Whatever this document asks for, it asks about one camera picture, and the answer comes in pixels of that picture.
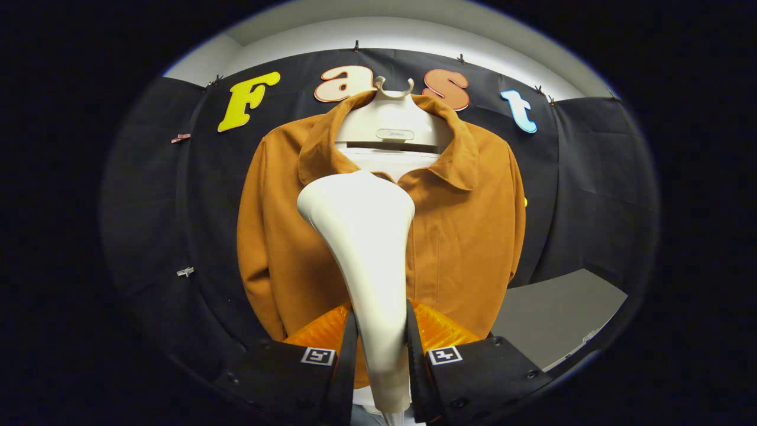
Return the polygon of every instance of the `red clip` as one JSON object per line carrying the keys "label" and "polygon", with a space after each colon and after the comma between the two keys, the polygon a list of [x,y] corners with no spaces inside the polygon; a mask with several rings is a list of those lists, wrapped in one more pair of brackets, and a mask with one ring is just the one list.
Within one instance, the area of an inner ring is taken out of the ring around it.
{"label": "red clip", "polygon": [[171,139],[171,143],[178,143],[178,142],[183,141],[184,139],[189,139],[190,137],[192,137],[191,133],[187,133],[184,135],[176,135],[174,139]]}

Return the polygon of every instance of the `gray floor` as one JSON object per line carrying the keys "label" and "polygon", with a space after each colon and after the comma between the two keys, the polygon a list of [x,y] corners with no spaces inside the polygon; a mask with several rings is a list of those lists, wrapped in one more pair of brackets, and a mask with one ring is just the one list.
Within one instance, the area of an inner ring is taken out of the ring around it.
{"label": "gray floor", "polygon": [[506,338],[546,372],[599,333],[626,297],[581,269],[507,290],[491,333]]}

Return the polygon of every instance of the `hanger hook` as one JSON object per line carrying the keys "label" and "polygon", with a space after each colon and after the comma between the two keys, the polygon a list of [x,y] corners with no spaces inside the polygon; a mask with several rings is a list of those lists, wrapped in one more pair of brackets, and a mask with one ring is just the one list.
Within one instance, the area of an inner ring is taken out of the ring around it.
{"label": "hanger hook", "polygon": [[404,98],[405,96],[409,95],[413,91],[413,86],[415,85],[415,83],[413,82],[413,79],[409,78],[409,79],[407,79],[407,82],[410,84],[410,88],[408,90],[405,90],[404,92],[401,92],[399,95],[389,95],[388,93],[386,93],[384,91],[384,88],[383,88],[385,81],[386,81],[386,79],[384,77],[378,76],[374,80],[374,85],[375,85],[376,89],[378,89],[379,92],[383,96],[386,96],[389,99],[402,99],[402,98]]}

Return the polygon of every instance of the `white hanger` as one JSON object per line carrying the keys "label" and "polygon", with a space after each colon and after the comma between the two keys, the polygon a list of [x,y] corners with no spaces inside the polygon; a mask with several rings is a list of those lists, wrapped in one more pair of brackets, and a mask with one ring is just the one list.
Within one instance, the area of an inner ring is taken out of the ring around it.
{"label": "white hanger", "polygon": [[385,91],[385,81],[384,77],[376,77],[374,99],[347,113],[337,132],[337,147],[346,143],[382,143],[376,148],[417,151],[412,146],[434,146],[436,152],[444,151],[452,142],[452,130],[445,119],[423,111],[413,102],[413,79],[407,79],[410,87],[403,92]]}

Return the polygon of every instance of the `orange jacket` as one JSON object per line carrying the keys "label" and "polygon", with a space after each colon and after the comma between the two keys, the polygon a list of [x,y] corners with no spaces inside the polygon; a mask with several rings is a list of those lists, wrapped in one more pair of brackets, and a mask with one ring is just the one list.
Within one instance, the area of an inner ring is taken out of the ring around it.
{"label": "orange jacket", "polygon": [[[297,197],[316,179],[359,170],[334,140],[347,113],[374,95],[362,92],[326,114],[277,127],[254,153],[241,195],[237,255],[250,305],[274,340],[283,341],[350,301],[336,260],[300,216]],[[411,96],[421,109],[445,119],[453,140],[434,164],[396,182],[416,206],[407,240],[407,297],[483,339],[523,246],[525,197],[518,163],[494,133],[461,121],[437,99]],[[387,174],[374,174],[394,182]],[[357,359],[355,387],[365,387],[361,343]]]}

